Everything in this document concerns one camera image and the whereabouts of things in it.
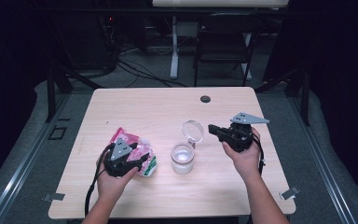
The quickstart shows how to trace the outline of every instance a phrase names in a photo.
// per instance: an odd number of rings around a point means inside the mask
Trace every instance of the person's right arm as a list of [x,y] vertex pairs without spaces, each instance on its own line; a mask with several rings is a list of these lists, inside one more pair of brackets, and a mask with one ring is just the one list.
[[[259,138],[260,134],[253,129],[253,133]],[[257,223],[289,223],[280,207],[272,198],[264,180],[258,173],[260,148],[253,142],[249,149],[240,153],[234,151],[226,142],[223,149],[233,160],[234,166],[245,182],[252,219]]]

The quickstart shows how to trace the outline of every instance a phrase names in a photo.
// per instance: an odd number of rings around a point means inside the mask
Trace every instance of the chair backrest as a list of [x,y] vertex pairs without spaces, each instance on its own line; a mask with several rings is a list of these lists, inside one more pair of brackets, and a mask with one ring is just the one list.
[[201,19],[199,32],[210,33],[257,33],[262,29],[257,16],[239,13],[214,13]]

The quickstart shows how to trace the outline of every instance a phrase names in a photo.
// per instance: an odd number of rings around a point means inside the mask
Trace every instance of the person's right hand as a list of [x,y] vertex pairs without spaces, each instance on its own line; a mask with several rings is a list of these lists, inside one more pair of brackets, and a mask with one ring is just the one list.
[[[260,134],[256,129],[252,128],[252,133],[260,139]],[[235,169],[244,180],[251,175],[258,174],[260,148],[255,142],[251,144],[249,149],[242,152],[234,151],[226,142],[223,142],[222,145],[226,154],[233,160]]]

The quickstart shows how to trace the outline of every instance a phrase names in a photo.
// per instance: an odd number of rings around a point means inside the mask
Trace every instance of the person's left hand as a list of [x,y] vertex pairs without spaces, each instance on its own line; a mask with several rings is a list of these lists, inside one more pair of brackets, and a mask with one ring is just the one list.
[[[106,160],[106,155],[103,156],[103,162]],[[99,199],[108,200],[111,202],[117,201],[121,194],[124,191],[124,188],[130,182],[130,180],[135,176],[136,172],[138,172],[138,168],[134,167],[129,170],[122,177],[114,177],[109,175],[104,169],[104,163],[101,162],[101,166],[99,169],[99,173],[103,171],[97,179],[98,182],[98,193]]]

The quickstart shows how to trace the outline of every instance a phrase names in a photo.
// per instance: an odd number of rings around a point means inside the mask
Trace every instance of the snack package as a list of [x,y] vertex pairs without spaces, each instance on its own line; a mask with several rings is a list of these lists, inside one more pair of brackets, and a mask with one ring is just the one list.
[[149,153],[147,161],[142,163],[142,169],[138,171],[137,174],[142,176],[151,176],[152,173],[157,169],[157,159],[152,150],[152,147],[149,144],[149,141],[147,141],[147,139],[140,138],[137,135],[125,133],[124,130],[120,127],[117,129],[115,135],[113,135],[109,145],[115,143],[118,138],[123,139],[128,145],[132,143],[138,143],[137,148],[131,152],[130,156],[127,158],[127,161],[139,160],[143,155]]

